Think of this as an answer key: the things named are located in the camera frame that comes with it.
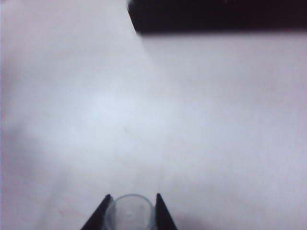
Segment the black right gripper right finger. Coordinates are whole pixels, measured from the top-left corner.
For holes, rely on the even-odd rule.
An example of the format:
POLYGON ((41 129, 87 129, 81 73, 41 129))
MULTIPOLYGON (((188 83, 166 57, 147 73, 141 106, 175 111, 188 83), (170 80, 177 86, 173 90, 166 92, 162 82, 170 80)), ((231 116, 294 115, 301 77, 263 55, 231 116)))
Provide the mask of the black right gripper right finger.
POLYGON ((157 230, 177 230, 175 222, 160 193, 156 195, 154 207, 155 225, 157 230))

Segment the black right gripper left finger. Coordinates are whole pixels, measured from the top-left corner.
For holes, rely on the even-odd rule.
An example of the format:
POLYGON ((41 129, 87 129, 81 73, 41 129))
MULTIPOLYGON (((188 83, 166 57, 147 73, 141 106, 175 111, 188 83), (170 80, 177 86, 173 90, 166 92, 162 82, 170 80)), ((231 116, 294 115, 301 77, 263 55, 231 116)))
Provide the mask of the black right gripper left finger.
POLYGON ((104 225, 106 210, 112 201, 113 197, 110 194, 106 195, 89 219, 81 227, 81 230, 101 230, 104 225))

